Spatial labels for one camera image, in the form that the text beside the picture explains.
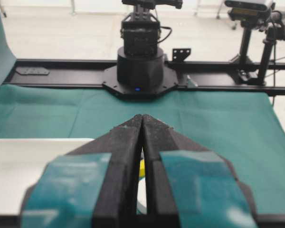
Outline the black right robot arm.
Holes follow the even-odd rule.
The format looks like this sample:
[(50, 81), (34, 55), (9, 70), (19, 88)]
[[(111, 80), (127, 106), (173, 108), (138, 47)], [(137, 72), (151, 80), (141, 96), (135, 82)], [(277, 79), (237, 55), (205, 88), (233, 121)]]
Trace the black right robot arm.
[(177, 73), (165, 64), (158, 46), (160, 21), (150, 13), (157, 5), (182, 8), (181, 0), (124, 0), (133, 11), (121, 22), (123, 46), (117, 51), (117, 64), (104, 71), (103, 87), (124, 97), (154, 97), (178, 85)]

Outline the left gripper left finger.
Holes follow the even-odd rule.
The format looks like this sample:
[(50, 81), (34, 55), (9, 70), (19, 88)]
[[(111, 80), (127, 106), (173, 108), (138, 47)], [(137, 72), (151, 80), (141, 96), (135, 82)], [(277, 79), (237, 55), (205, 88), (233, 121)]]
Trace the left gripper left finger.
[(136, 215), (142, 115), (49, 162), (27, 189), (22, 228), (119, 228)]

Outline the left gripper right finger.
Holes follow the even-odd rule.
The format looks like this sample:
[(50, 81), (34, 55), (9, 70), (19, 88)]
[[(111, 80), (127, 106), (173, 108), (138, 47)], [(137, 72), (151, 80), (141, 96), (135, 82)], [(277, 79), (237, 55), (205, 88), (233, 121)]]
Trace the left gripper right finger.
[(144, 115), (147, 211), (161, 228), (255, 228), (250, 188), (232, 163)]

